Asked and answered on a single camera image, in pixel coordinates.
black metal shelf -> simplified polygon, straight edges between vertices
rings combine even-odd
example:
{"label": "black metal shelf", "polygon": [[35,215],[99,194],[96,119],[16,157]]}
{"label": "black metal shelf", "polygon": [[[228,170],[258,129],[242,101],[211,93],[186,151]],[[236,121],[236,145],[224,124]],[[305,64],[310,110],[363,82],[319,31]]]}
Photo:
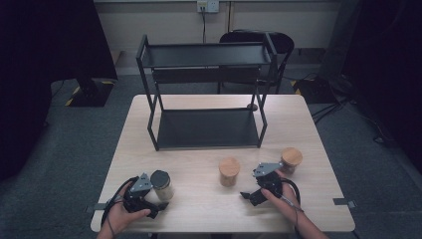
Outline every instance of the black metal shelf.
{"label": "black metal shelf", "polygon": [[[262,98],[257,79],[262,67],[277,70],[277,53],[267,35],[262,43],[149,45],[144,35],[136,61],[151,109],[148,132],[155,150],[208,147],[260,147],[267,128],[264,114],[269,82]],[[152,100],[144,68],[151,69],[157,94]],[[205,82],[253,82],[251,100],[259,107],[263,127],[258,132],[253,108],[173,110],[162,101],[160,84]],[[152,131],[159,102],[161,120],[158,137]]]}

human hand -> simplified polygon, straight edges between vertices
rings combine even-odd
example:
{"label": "human hand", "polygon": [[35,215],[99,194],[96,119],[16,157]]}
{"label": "human hand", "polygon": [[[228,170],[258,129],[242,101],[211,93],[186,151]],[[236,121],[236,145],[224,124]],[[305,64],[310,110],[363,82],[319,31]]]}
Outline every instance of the human hand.
{"label": "human hand", "polygon": [[[279,177],[285,177],[285,175],[278,169],[276,169],[275,172],[279,175]],[[293,202],[297,208],[301,208],[292,188],[287,183],[283,183],[282,186],[283,186],[283,196],[285,196],[288,200]],[[271,201],[277,207],[277,209],[279,209],[279,211],[283,215],[285,215],[289,219],[290,222],[296,224],[297,213],[299,212],[297,211],[296,208],[289,205],[285,200],[276,197],[268,189],[262,188],[261,192],[269,201]]]}
{"label": "human hand", "polygon": [[[280,177],[285,177],[285,175],[276,170],[276,173]],[[295,206],[289,205],[287,201],[283,198],[276,197],[271,191],[262,188],[261,192],[263,195],[271,201],[279,211],[288,218],[288,220],[295,224],[296,228],[298,229],[299,233],[304,238],[315,238],[315,239],[326,239],[327,237],[323,234],[319,228],[317,228],[313,222],[311,222],[305,213],[301,210],[301,206],[299,205],[298,201],[296,200],[296,196],[292,188],[287,184],[283,183],[283,196],[285,196],[289,201],[293,202]]]}
{"label": "human hand", "polygon": [[[128,182],[118,193],[120,198],[123,198],[126,189],[129,187]],[[124,230],[130,223],[138,220],[142,217],[147,216],[151,213],[149,209],[143,209],[136,212],[127,212],[123,206],[123,199],[117,201],[115,205],[110,209],[106,222],[97,236],[98,239],[113,238],[115,235]]]}

cup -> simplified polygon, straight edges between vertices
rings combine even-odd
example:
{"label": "cup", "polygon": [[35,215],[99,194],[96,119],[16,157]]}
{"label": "cup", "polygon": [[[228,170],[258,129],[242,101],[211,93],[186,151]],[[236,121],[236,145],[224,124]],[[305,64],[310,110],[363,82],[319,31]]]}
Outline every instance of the cup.
{"label": "cup", "polygon": [[286,174],[293,174],[296,167],[301,164],[304,157],[302,153],[294,147],[286,147],[282,150],[282,164],[280,170]]}
{"label": "cup", "polygon": [[240,163],[234,157],[227,157],[220,161],[220,183],[223,186],[230,187],[236,184],[236,177],[240,171]]}

gray carpet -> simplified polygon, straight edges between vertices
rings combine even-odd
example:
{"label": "gray carpet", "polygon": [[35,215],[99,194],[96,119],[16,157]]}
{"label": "gray carpet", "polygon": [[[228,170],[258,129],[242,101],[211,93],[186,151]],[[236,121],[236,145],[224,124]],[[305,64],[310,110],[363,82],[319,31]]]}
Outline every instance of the gray carpet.
{"label": "gray carpet", "polygon": [[[85,210],[99,199],[131,100],[143,89],[139,76],[121,76],[104,108],[67,108],[65,102],[76,86],[73,80],[52,84],[56,94],[49,125],[22,172],[0,182],[0,238],[96,237],[90,227],[92,214]],[[161,89],[163,94],[215,94],[216,84]],[[231,84],[223,89],[223,94],[249,92],[248,87]],[[281,93],[293,93],[289,81],[283,82]],[[309,107],[315,113],[326,105]],[[349,103],[316,126],[345,198],[357,205],[350,209],[356,234],[422,238],[422,191],[404,169],[401,150],[374,142],[374,126]],[[352,233],[328,235],[357,238]]]}

wall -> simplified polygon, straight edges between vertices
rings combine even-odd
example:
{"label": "wall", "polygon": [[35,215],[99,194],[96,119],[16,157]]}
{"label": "wall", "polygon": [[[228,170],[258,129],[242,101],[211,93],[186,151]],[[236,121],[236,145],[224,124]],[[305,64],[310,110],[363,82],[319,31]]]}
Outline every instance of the wall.
{"label": "wall", "polygon": [[[339,1],[220,2],[205,15],[206,41],[218,42],[228,30],[283,32],[297,48],[326,48]],[[203,19],[196,1],[97,0],[96,7],[111,50],[134,51],[143,34],[151,44],[202,43]]]}

